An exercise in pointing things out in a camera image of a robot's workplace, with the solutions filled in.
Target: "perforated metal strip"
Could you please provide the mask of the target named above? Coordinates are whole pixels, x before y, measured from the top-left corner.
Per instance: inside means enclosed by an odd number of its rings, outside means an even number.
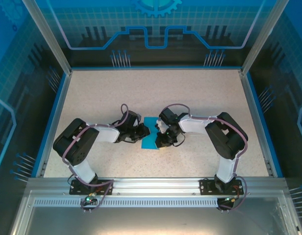
[[[81,198],[39,198],[35,207],[80,207]],[[216,198],[105,198],[102,207],[217,207]]]

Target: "speckled beige tabletop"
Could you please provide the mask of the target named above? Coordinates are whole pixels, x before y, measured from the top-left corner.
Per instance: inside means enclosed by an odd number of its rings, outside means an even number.
[[[122,103],[142,117],[157,117],[166,105],[177,102],[188,105],[197,116],[228,112],[249,137],[237,173],[268,176],[236,70],[74,71],[55,138],[75,118],[102,124],[118,120]],[[219,158],[207,135],[187,133],[180,147],[160,150],[142,149],[141,142],[97,142],[87,159],[99,177],[210,177]],[[44,177],[70,174],[52,150]]]

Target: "glass enclosure wall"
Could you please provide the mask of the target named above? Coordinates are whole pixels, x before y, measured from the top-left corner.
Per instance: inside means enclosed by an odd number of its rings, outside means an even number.
[[[37,0],[73,67],[242,66],[276,0]]]
[[[302,0],[289,1],[250,74],[281,170],[290,188],[297,188],[302,185]]]
[[[8,234],[63,71],[21,0],[0,1],[0,234]]]

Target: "enclosure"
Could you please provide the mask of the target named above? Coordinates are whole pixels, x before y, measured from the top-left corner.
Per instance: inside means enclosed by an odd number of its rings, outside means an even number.
[[[122,103],[145,123],[171,103],[229,113],[248,135],[240,208],[201,193],[220,156],[185,133],[95,142],[87,160],[114,183],[84,214],[52,145]],[[302,234],[302,0],[0,0],[0,234],[37,233]]]

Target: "work surface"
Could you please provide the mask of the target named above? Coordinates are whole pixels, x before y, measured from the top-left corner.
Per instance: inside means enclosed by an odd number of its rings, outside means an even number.
[[[236,70],[74,71],[55,138],[75,118],[112,123],[120,105],[143,117],[157,117],[171,103],[184,103],[196,116],[228,112],[249,137],[237,174],[268,176],[246,97]],[[183,107],[172,107],[180,114]],[[141,142],[95,143],[88,161],[99,177],[212,177],[219,156],[208,135],[187,133],[180,147],[142,149]],[[52,149],[44,177],[69,177],[71,172]]]

